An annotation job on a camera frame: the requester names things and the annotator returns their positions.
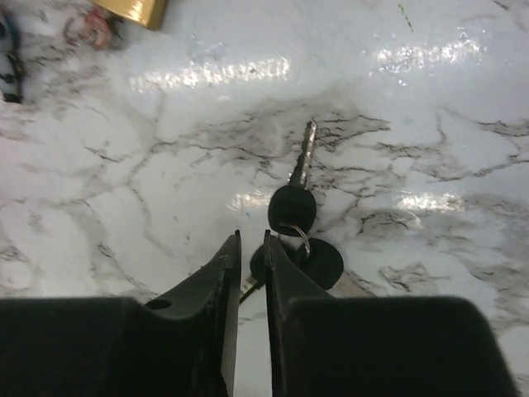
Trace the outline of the small silver key with ring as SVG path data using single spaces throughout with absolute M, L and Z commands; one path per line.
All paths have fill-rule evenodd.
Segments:
M 118 20 L 119 18 L 107 9 L 94 6 L 65 22 L 63 38 L 69 45 L 104 50 L 110 46 L 116 34 Z

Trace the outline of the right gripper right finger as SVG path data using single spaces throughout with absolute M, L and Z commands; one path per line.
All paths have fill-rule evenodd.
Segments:
M 335 298 L 264 237 L 275 396 L 514 396 L 484 315 L 458 297 Z

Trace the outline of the large brass padlock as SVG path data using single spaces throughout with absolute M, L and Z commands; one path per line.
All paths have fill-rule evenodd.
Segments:
M 167 0 L 92 0 L 93 4 L 152 31 L 161 28 L 167 2 Z

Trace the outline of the black-headed key bunch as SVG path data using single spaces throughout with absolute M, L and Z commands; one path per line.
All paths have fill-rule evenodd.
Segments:
M 324 290 L 335 287 L 344 273 L 341 253 L 331 243 L 310 237 L 316 220 L 317 202 L 308 189 L 308 175 L 317 138 L 317 123 L 305 128 L 302 149 L 288 183 L 277 189 L 268 206 L 268 221 L 278 236 L 299 237 L 302 245 L 295 249 L 281 242 L 291 262 Z

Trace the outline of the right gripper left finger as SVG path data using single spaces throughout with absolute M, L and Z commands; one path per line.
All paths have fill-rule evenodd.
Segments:
M 3 299 L 4 396 L 230 396 L 241 235 L 186 280 L 130 297 Z

